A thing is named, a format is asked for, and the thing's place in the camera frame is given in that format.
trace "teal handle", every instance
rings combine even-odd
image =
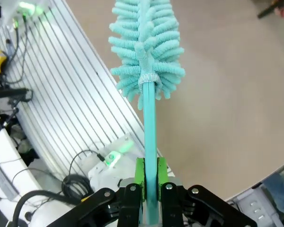
[[[143,84],[143,116],[145,143],[145,177],[146,177],[146,220],[148,225],[159,222],[157,198],[157,128],[155,84]]]

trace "teal microfiber duster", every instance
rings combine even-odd
[[[117,0],[112,10],[117,21],[109,27],[121,37],[109,42],[122,60],[122,66],[111,69],[120,77],[117,84],[123,96],[132,101],[139,96],[138,109],[143,108],[146,204],[148,224],[156,224],[157,135],[155,98],[160,100],[176,90],[185,71],[178,63],[184,52],[179,47],[180,33],[169,0]]]
[[[117,0],[112,12],[119,16],[109,27],[121,38],[110,37],[109,42],[123,64],[111,69],[120,77],[117,88],[129,101],[140,95],[140,110],[144,82],[155,82],[156,99],[161,99],[161,92],[170,98],[185,71],[178,63],[184,49],[179,47],[179,23],[169,0]]]

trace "jeans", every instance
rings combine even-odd
[[[284,213],[284,179],[274,173],[262,182],[271,193],[279,211]]]

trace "screw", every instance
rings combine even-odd
[[[199,194],[199,190],[198,190],[197,188],[193,188],[193,189],[191,190],[191,192],[192,192],[193,194]]]
[[[171,184],[167,184],[165,187],[166,187],[167,190],[172,189],[172,185]]]

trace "microfiber bristle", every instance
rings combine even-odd
[[[117,0],[112,12],[118,17],[109,28],[121,37],[110,37],[108,41],[123,64],[111,69],[120,77],[117,88],[129,101],[140,95],[139,109],[143,107],[145,82],[155,82],[156,99],[161,99],[161,92],[170,98],[185,75],[178,63],[184,49],[179,47],[179,23],[170,1]]]

